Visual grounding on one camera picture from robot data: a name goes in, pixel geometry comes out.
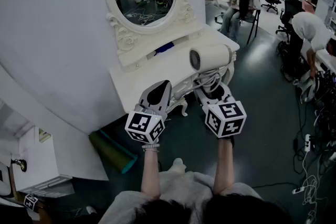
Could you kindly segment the small black lamp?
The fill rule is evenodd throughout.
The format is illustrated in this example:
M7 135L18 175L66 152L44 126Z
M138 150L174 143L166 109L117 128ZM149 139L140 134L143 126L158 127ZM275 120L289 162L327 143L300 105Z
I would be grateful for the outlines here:
M11 160L11 164L16 164L20 167L22 172L26 172L27 171L27 162L24 159L15 159L15 160Z

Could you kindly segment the white office chair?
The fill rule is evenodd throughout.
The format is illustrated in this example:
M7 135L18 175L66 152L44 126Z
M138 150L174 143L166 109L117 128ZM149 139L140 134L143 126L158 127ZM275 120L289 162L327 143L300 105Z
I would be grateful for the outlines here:
M219 18L223 17L226 10L230 7L231 2L229 0L214 0L214 5L217 7L220 11L219 14L215 15L215 23L222 25L222 22L219 21Z

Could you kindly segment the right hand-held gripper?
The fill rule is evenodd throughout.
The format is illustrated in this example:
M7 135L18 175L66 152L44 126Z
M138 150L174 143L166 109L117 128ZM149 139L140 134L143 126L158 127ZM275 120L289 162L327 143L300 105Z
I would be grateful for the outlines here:
M193 93L205 112L205 125L217 138L229 137L242 132L247 114L240 101L236 101L229 87L220 83L223 89L221 100L210 99L203 88L193 90Z

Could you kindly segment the black folding chair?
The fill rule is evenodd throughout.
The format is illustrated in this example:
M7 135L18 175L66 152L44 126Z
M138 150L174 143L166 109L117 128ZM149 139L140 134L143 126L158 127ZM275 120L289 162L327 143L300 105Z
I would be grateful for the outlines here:
M242 22L251 24L251 29L250 29L250 33L249 33L246 45L249 44L253 31L255 31L254 37L257 36L260 13L261 13L261 10L255 10L254 14L250 18L245 18L244 20L239 21L239 25L241 25Z

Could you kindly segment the person's right forearm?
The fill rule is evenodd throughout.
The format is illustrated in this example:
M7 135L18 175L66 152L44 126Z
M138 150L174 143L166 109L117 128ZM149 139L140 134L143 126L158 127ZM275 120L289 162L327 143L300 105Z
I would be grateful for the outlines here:
M234 184L233 144L232 140L218 140L218 157L214 178L213 194L219 195Z

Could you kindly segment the white hair dryer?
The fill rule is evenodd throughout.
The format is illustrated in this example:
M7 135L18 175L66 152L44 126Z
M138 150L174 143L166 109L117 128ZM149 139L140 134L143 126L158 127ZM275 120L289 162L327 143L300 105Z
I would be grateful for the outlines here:
M194 47L189 51L189 61L195 75L191 76L191 85L172 94L175 100L194 89L203 88L210 99L221 100L223 89L220 83L229 85L234 74L236 53L227 45L214 44L208 47Z

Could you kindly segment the person's left forearm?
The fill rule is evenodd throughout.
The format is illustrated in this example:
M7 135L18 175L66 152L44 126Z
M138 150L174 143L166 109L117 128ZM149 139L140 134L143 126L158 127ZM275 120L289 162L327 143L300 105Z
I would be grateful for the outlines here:
M144 167L141 192L153 199L159 199L161 195L157 155L159 147L159 144L145 144L142 146L144 150Z

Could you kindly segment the grey white harness vest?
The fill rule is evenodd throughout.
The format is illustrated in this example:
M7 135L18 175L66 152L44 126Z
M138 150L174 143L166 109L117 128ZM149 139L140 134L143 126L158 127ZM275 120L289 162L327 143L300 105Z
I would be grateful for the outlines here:
M316 81L315 78L310 77L309 71L300 78L299 83L296 85L296 87L301 89L301 103L308 103L314 98L316 91Z

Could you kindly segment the pile of black equipment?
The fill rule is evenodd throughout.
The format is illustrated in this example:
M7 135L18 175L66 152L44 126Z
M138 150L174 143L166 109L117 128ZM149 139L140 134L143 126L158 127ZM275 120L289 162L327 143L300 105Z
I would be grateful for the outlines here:
M315 77L316 91L313 99L314 107L318 112L333 110L336 107L336 74L329 69L319 71Z

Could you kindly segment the person's grey garment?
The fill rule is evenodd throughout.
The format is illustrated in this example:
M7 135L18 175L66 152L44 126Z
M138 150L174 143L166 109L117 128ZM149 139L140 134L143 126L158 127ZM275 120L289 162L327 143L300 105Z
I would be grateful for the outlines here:
M247 224L265 205L248 185L213 194L214 178L198 172L159 173L159 199L139 191L119 193L98 224Z

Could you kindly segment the yellowish paper sheet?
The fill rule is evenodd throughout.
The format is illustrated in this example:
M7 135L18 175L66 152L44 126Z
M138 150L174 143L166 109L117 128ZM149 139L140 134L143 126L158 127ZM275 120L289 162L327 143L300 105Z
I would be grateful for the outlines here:
M48 132L45 132L42 129L39 129L39 142L43 143L44 141L48 140L49 138L51 138L51 134L49 134Z

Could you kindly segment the oval mirror white ornate frame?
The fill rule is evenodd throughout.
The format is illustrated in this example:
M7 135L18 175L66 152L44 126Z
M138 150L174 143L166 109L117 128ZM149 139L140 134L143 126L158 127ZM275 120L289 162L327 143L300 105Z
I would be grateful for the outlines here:
M106 0L106 4L109 9L107 20L115 29L119 55L147 45L150 38L156 41L162 40L163 37L178 39L182 31L189 31L194 24L199 23L188 0L175 0L168 14L150 26L139 26L127 20L118 8L116 0Z

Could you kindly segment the white cabinet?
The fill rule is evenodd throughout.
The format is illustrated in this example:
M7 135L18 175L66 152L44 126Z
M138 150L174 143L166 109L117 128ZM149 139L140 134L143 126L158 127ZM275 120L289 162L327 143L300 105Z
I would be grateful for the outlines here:
M60 198L75 193L71 176L62 175L57 167L53 138L39 140L34 126L19 139L18 159L25 160L25 172L13 165L16 190L43 198Z

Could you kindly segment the white dressing table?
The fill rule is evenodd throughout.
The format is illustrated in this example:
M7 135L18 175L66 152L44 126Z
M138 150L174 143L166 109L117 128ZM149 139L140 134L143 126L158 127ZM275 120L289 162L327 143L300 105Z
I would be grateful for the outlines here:
M182 38L174 47L152 57L134 71L111 68L111 78L125 113L134 109L145 89L159 81L170 80L173 87L186 88L186 81L195 76L190 66L189 50L195 47L210 49L212 44L224 44L232 51L239 50L238 43L206 25L200 37L193 40Z

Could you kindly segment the person's left shoe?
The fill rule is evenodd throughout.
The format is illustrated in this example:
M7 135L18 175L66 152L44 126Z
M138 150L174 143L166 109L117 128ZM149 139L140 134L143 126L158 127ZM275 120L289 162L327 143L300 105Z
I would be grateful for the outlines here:
M181 158L176 158L173 161L173 165L171 166L171 170L177 173L184 174L186 170L186 166L183 163L183 160Z

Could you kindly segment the blue cloth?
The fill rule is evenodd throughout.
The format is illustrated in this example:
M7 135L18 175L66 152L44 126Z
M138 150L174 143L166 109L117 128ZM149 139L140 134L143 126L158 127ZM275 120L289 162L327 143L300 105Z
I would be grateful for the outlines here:
M159 47L158 49L155 50L154 56L156 56L157 54L163 53L163 52L171 49L172 47L174 47L173 42L169 42L165 45L162 45L161 47Z

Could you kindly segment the green rolled mat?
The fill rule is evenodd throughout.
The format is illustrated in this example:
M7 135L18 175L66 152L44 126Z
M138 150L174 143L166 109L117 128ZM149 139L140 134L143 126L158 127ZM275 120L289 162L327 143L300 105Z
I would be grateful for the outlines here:
M138 160L138 156L121 146L103 130L92 132L89 140L98 154L121 174L127 173Z

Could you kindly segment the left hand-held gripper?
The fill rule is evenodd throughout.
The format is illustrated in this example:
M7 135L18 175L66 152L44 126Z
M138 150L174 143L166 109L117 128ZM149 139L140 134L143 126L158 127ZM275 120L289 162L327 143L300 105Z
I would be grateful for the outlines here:
M165 129L172 85L159 81L143 91L134 109L129 112L125 130L135 141L154 144Z

